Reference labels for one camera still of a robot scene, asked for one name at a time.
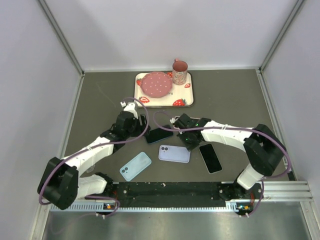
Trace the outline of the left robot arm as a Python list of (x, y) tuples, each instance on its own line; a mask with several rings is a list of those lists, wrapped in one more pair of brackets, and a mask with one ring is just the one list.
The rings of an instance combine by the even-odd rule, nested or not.
[(108, 183), (110, 179), (106, 175), (96, 173), (82, 177), (82, 174), (126, 143), (144, 136), (149, 130), (148, 113), (136, 117), (129, 111), (122, 111), (111, 128), (101, 133), (91, 144), (62, 159), (53, 157), (48, 161), (37, 188), (38, 202), (41, 205), (53, 204), (65, 210), (74, 201), (91, 195), (109, 198), (114, 187)]

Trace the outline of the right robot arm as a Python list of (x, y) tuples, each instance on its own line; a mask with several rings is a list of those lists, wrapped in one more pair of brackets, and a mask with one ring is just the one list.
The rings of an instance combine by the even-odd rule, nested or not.
[(218, 185), (219, 195), (224, 200), (243, 199), (259, 181), (271, 177), (277, 166), (287, 156), (286, 147), (269, 127), (235, 127), (218, 123), (209, 118), (191, 118), (187, 114), (170, 120), (178, 137), (187, 150), (198, 147), (201, 142), (220, 143), (246, 153), (249, 160), (233, 183)]

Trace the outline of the lavender phone case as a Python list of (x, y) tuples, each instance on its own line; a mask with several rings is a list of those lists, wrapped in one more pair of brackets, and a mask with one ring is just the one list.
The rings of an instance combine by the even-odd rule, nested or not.
[(190, 161), (191, 152), (186, 147), (161, 145), (159, 147), (158, 159), (161, 161), (184, 163)]

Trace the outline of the blue-edged black phone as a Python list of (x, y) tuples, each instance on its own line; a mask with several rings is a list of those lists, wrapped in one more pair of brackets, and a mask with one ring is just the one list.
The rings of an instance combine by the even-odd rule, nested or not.
[(164, 130), (162, 128), (155, 128), (149, 131), (149, 134), (145, 136), (145, 140), (148, 144), (153, 144), (170, 138), (173, 135), (174, 133), (172, 131)]

